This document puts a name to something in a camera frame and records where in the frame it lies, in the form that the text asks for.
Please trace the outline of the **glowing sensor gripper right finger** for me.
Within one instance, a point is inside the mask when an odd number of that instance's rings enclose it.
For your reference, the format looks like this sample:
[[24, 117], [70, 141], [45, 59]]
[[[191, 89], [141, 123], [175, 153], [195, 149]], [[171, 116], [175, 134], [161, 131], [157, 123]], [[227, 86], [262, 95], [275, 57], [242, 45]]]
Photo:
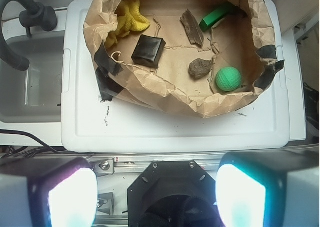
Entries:
[[228, 152], [219, 164], [215, 195], [226, 227], [318, 227], [320, 155]]

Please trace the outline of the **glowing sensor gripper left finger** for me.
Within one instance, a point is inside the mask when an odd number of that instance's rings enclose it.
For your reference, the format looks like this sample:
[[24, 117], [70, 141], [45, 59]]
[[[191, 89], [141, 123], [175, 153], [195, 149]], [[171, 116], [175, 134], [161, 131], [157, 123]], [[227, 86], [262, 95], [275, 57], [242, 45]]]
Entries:
[[2, 227], [91, 227], [98, 181], [83, 157], [2, 158]]

